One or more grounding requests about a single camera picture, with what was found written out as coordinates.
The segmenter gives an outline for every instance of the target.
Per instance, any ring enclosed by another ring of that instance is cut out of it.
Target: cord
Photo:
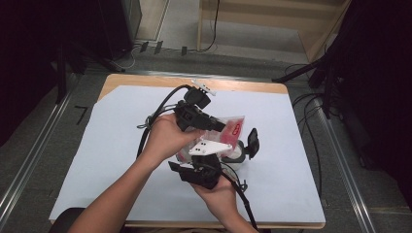
[[[257,223],[255,221],[254,214],[252,213],[252,209],[251,209],[251,206],[249,204],[249,200],[248,200],[248,198],[246,198],[245,193],[243,193],[242,188],[239,185],[237,185],[237,183],[228,174],[224,173],[222,170],[218,170],[218,169],[216,169],[216,168],[214,168],[214,167],[212,167],[208,164],[204,164],[204,163],[195,163],[195,165],[202,166],[202,167],[207,167],[207,168],[212,169],[216,172],[219,172],[228,181],[230,181],[230,183],[232,184],[234,190],[237,192],[240,199],[242,199],[242,201],[243,201],[243,205],[245,206],[246,212],[248,213],[249,219],[251,221],[251,225],[254,227],[255,230],[258,231],[258,226],[257,226]]]
[[[237,176],[237,173],[234,171],[234,169],[232,167],[230,167],[227,163],[221,162],[221,164],[228,167],[233,172],[234,176],[236,177],[237,185],[242,186],[242,184],[240,183],[240,180],[239,180],[239,176]]]
[[[164,105],[166,104],[166,102],[180,89],[183,88],[187,88],[190,89],[191,86],[189,86],[188,84],[183,84],[183,85],[179,85],[178,87],[174,88],[167,96],[166,98],[164,98],[164,100],[161,102],[161,104],[158,106],[157,110],[153,113],[152,116],[148,116],[148,118],[146,119],[147,122],[147,126],[145,128],[145,131],[143,132],[142,138],[140,139],[140,144],[139,144],[139,149],[137,150],[137,155],[136,158],[139,157],[140,153],[142,153],[143,147],[146,144],[146,140],[148,138],[149,132],[151,131],[151,127],[154,124],[155,120],[157,119],[158,116],[160,116],[162,113],[165,112],[165,110],[163,110]]]
[[[134,64],[136,64],[136,59],[134,58],[133,52],[134,52],[136,49],[138,49],[138,48],[140,48],[140,46],[137,46],[137,47],[133,48],[133,49],[131,50],[131,52],[130,52],[130,56],[131,56],[132,59],[133,59],[133,62],[131,63],[131,65],[124,67],[124,66],[120,66],[120,65],[119,65],[118,63],[116,63],[115,61],[112,61],[112,63],[115,64],[116,66],[118,66],[119,68],[122,68],[122,69],[132,68],[132,67],[134,66]]]
[[[315,149],[315,153],[316,153],[316,157],[317,157],[317,162],[318,162],[318,173],[319,173],[319,188],[318,188],[318,194],[319,194],[319,197],[322,197],[322,165],[321,165],[321,157],[319,156],[319,150],[318,150],[318,145],[317,145],[317,143],[316,143],[316,141],[315,141],[315,137],[313,136],[313,133],[312,133],[312,129],[310,128],[310,126],[309,126],[309,124],[308,124],[308,122],[307,122],[307,112],[306,112],[306,109],[307,109],[307,107],[309,106],[309,104],[312,102],[312,101],[314,101],[316,98],[318,98],[319,96],[315,96],[315,97],[312,97],[307,103],[306,103],[306,105],[305,105],[305,107],[304,107],[304,109],[303,109],[303,113],[304,113],[304,117],[305,117],[305,124],[304,125],[306,125],[307,126],[307,128],[308,128],[308,131],[309,131],[309,135],[310,135],[310,137],[311,137],[311,139],[312,139],[312,143],[313,143],[313,147],[314,147],[314,149]]]
[[[219,6],[221,5],[221,0],[218,0],[218,7],[216,8],[216,14],[215,14],[215,24],[214,24],[214,29],[213,29],[213,40],[212,43],[210,44],[210,46],[206,49],[203,50],[199,50],[198,52],[205,52],[208,51],[214,44],[216,41],[216,25],[218,24],[218,14],[219,14]]]
[[[293,65],[290,65],[290,66],[286,67],[285,70],[284,70],[285,76],[288,74],[287,71],[288,71],[291,67],[293,67],[293,66],[305,66],[305,65],[307,65],[307,64],[293,64]],[[306,77],[307,77],[308,79],[310,79],[307,72],[305,73],[305,75],[306,75]]]

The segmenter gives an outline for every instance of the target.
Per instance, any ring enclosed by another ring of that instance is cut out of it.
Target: floor
[[[160,14],[155,15],[154,12],[160,13],[160,8],[163,9],[163,5],[159,6],[149,2],[152,1],[141,0],[142,11],[148,9],[149,12],[148,16],[143,14],[142,23],[145,31],[147,31],[146,22],[157,22],[161,18]],[[158,25],[161,29],[160,33],[155,40],[150,41],[162,41],[162,46],[166,49],[180,50],[182,47],[188,47],[189,50],[194,50],[197,42],[198,1],[170,0],[166,8],[164,20]],[[203,20],[202,28],[204,38],[202,48],[207,48],[212,42],[214,22]],[[209,53],[289,63],[308,63],[296,30],[220,21],[216,31],[216,42],[208,51]],[[138,40],[146,41],[139,36]]]
[[[149,3],[151,0],[141,0],[142,3],[144,1]],[[224,23],[218,24],[218,37],[213,50],[181,56],[182,46],[195,48],[197,1],[169,0],[168,4],[158,4],[158,6],[158,9],[153,12],[162,13],[166,9],[164,15],[157,14],[156,17],[160,19],[163,17],[164,21],[160,23],[160,20],[159,23],[150,27],[154,33],[142,41],[153,41],[151,45],[155,45],[155,41],[163,41],[163,48],[171,50],[162,50],[160,54],[155,54],[153,48],[148,48],[146,52],[135,51],[134,57],[126,56],[117,61],[124,66],[133,62],[133,65],[126,70],[128,74],[142,71],[176,72],[243,77],[257,82],[270,82],[271,78],[282,77],[286,73],[286,68],[291,64],[308,62],[297,33],[294,31],[286,29],[270,31],[267,30],[268,28],[251,27],[248,30],[253,33],[247,33],[242,31],[246,30],[245,28],[237,30],[235,25]],[[210,23],[205,23],[209,26],[203,26],[207,33],[206,29],[210,29]],[[259,38],[245,36],[245,34],[256,35],[258,33],[267,33],[266,35],[271,35],[271,37],[276,35],[276,40],[264,46],[264,41],[259,41]],[[293,66],[288,69],[288,72],[298,67]],[[65,111],[41,151],[41,157],[36,161],[35,169],[23,186],[24,189],[14,204],[15,208],[8,216],[7,223],[0,225],[1,232],[48,231],[50,211],[73,156],[76,154],[90,115],[90,111],[86,112],[84,119],[77,124],[82,111],[76,106],[88,106],[91,109],[107,75],[108,72],[102,67],[91,63],[88,64],[86,74],[75,82],[76,88],[67,100]],[[306,81],[307,77],[301,76],[287,83],[291,100],[301,94],[314,91],[307,86]],[[6,192],[11,184],[25,156],[30,153],[31,146],[36,141],[42,125],[55,107],[53,102],[55,95],[55,90],[49,93],[20,126],[12,139],[0,149],[2,160],[0,191],[2,193]],[[303,117],[303,105],[304,103],[296,106],[296,121]],[[324,120],[322,113],[319,113],[311,117],[308,123],[313,126],[314,136],[320,149],[321,164],[318,163],[319,160],[307,130],[302,135],[302,140],[315,183],[319,186],[322,181],[321,200],[326,214],[326,227],[322,230],[305,230],[304,232],[412,232],[412,213],[399,193],[395,181],[383,171],[368,171],[360,166],[357,152],[339,117]],[[337,145],[328,135],[330,133],[328,131],[330,129],[327,129],[328,124],[332,125],[333,134],[338,139]],[[354,200],[348,194],[351,190],[345,182],[344,172],[340,167],[341,160],[336,155],[338,152],[342,152],[345,156],[350,175],[355,179],[356,187],[371,217],[372,230],[364,229],[360,224],[361,219],[357,217],[356,209],[354,209]],[[298,229],[273,229],[272,232],[298,232]]]

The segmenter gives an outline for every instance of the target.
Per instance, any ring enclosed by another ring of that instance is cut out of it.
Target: gray floor
[[[133,74],[140,71],[178,72],[218,76],[247,77],[264,82],[280,77],[288,63],[239,58],[213,54],[191,53],[181,56],[178,51],[163,50],[154,55],[153,49],[136,53],[136,64],[127,70]],[[125,58],[119,63],[131,63]],[[27,186],[12,211],[3,232],[47,232],[52,206],[61,188],[64,177],[76,154],[87,125],[91,109],[80,125],[77,125],[82,110],[75,106],[92,107],[97,100],[100,88],[109,73],[98,64],[89,64],[86,74],[73,92],[68,106],[56,126],[51,138],[36,166]],[[308,88],[305,76],[288,83],[291,100],[296,96],[312,91]],[[24,157],[34,143],[42,124],[54,107],[55,90],[39,104],[38,108],[24,121],[11,140],[0,149],[0,187],[4,191],[11,183]],[[303,103],[295,109],[296,120],[302,118]],[[396,183],[386,173],[367,171],[361,168],[358,156],[338,118],[332,119],[333,126],[344,148],[350,168],[369,208],[377,232],[411,232],[412,215],[400,195]],[[335,155],[329,139],[317,116],[309,120],[315,139],[320,148],[323,191],[322,200],[326,214],[326,227],[317,232],[361,232],[361,228],[346,187],[342,181]],[[318,163],[313,144],[306,133],[302,137],[308,160],[317,185],[319,185]],[[297,232],[297,229],[276,229],[273,232]]]

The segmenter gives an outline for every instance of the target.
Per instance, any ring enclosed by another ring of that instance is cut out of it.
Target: table
[[[242,164],[238,175],[249,185],[245,194],[258,227],[324,227],[325,216],[286,87],[200,78],[218,91],[205,113],[214,117],[244,115],[244,142],[251,129],[257,128],[260,151]],[[183,83],[190,84],[190,79],[131,75],[107,78],[50,220],[68,208],[86,207],[121,176],[136,157],[143,132],[136,125],[155,111],[172,87]],[[168,103],[177,103],[183,95],[183,91],[176,93]],[[176,162],[175,157],[168,160]],[[241,200],[238,209],[249,219]],[[126,225],[222,227],[191,186],[170,171],[167,161],[153,172]]]
[[[295,29],[309,62],[312,62],[321,54],[332,34],[338,32],[350,2],[351,0],[221,0],[218,21]],[[198,50],[202,40],[202,20],[215,20],[217,4],[217,0],[200,1]]]

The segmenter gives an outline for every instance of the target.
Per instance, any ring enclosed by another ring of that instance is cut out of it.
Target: red label
[[[236,124],[236,126],[233,129],[232,135],[237,135],[240,130],[240,124]]]

